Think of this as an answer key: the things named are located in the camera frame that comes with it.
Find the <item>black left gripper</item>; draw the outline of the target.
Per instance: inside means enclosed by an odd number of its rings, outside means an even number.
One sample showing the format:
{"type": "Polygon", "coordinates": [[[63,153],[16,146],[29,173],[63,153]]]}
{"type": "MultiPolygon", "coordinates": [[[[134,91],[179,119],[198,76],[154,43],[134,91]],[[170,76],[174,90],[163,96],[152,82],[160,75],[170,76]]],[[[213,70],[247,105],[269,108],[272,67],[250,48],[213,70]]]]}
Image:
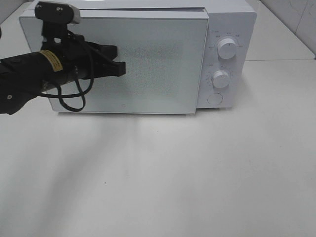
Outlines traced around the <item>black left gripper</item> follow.
{"type": "Polygon", "coordinates": [[[58,57],[60,73],[74,73],[79,79],[120,77],[126,74],[125,62],[114,62],[118,48],[87,42],[82,35],[68,34],[59,43],[54,39],[42,43],[41,52],[53,53],[58,57]]]}

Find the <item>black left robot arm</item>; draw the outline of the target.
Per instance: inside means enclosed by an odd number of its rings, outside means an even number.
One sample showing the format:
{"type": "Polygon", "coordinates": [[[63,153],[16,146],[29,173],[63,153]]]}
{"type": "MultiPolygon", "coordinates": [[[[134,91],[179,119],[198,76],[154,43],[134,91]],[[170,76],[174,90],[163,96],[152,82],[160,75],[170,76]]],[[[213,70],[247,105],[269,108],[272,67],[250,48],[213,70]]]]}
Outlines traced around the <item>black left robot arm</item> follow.
{"type": "Polygon", "coordinates": [[[115,62],[118,48],[86,42],[82,35],[68,32],[60,43],[43,42],[40,51],[17,55],[0,61],[0,112],[12,115],[37,97],[58,99],[70,112],[79,108],[66,99],[80,98],[92,89],[94,79],[120,77],[126,73],[125,62],[115,62]]]}

